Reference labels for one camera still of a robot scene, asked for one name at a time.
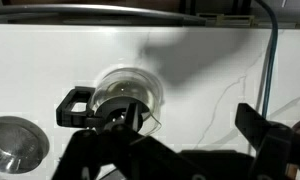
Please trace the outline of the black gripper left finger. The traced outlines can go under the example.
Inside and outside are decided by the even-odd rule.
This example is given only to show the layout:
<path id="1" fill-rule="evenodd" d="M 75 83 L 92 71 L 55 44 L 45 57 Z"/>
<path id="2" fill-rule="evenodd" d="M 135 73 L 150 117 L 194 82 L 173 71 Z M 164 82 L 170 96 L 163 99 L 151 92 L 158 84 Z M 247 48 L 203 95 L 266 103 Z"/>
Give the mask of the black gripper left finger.
<path id="1" fill-rule="evenodd" d="M 95 180 L 101 167 L 114 164 L 130 180 L 172 180 L 176 171 L 164 159 L 172 154 L 152 137 L 131 129 L 139 106 L 128 105 L 125 119 L 97 134 L 92 130 L 76 132 L 57 166 L 52 180 Z"/>

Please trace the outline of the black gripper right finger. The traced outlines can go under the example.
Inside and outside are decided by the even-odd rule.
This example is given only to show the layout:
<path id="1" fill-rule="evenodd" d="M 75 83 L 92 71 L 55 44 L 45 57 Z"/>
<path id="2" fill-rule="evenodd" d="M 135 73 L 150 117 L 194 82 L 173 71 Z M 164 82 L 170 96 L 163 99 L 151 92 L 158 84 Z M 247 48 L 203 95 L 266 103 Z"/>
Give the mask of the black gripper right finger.
<path id="1" fill-rule="evenodd" d="M 249 180 L 290 180 L 287 166 L 300 170 L 300 134 L 293 128 L 265 119 L 246 103 L 238 104 L 235 125 L 256 151 Z"/>

